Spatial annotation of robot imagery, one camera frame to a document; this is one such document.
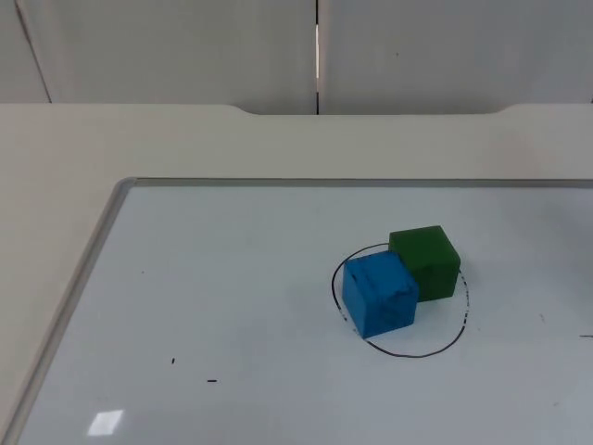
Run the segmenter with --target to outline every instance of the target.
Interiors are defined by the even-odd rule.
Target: drawn circle
[[[367,250],[371,250],[373,248],[379,248],[379,247],[387,246],[387,245],[388,245],[387,243],[379,243],[379,244],[373,244],[372,246],[367,246],[366,248],[361,248],[361,249],[357,250],[356,252],[348,255],[346,258],[344,258],[335,268],[334,274],[332,275],[332,295],[334,297],[335,306],[339,310],[339,312],[342,315],[342,318],[344,319],[345,322],[348,322],[348,318],[347,318],[347,315],[345,314],[345,311],[342,308],[342,305],[340,304],[340,301],[338,300],[338,297],[335,292],[335,279],[336,279],[338,273],[340,272],[340,270],[343,269],[346,261],[348,261],[352,258],[355,258],[359,254],[361,254]],[[404,359],[424,359],[426,357],[431,357],[433,355],[440,354],[441,352],[448,350],[451,346],[453,346],[455,343],[457,343],[457,341],[461,338],[461,335],[463,335],[463,332],[465,331],[465,327],[467,325],[469,313],[470,313],[470,291],[467,286],[467,281],[465,280],[465,277],[463,276],[463,273],[461,271],[460,271],[460,278],[461,278],[461,282],[462,282],[464,293],[465,293],[465,312],[463,314],[461,328],[459,329],[459,332],[457,333],[457,335],[442,348],[439,348],[438,350],[434,350],[432,352],[428,352],[425,354],[408,354],[408,353],[399,353],[399,352],[387,349],[385,347],[381,347],[381,346],[377,345],[375,342],[372,342],[370,340],[364,340],[364,341],[366,343],[368,343],[370,346],[372,346],[373,348],[375,348],[376,350],[379,350],[384,354],[390,355],[392,357],[399,357],[399,358],[404,358]]]

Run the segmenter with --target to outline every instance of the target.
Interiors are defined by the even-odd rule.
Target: white wall
[[[47,102],[14,0],[0,0],[0,102]]]
[[[593,97],[591,0],[320,0],[321,113]]]
[[[55,102],[314,113],[315,2],[19,0]]]

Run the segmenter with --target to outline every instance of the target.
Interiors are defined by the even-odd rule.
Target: green cube
[[[418,283],[418,301],[453,295],[461,260],[440,225],[393,232],[389,250],[399,255]]]

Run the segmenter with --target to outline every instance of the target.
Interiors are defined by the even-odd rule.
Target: blue cube
[[[396,253],[375,253],[344,265],[342,299],[362,338],[414,323],[418,296],[418,285]]]

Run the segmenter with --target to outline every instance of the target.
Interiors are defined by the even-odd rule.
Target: foam block
[[[399,255],[418,283],[419,301],[453,295],[461,260],[440,225],[393,232],[389,250]]]
[[[344,266],[342,299],[362,338],[414,323],[419,288],[389,251],[355,258]]]

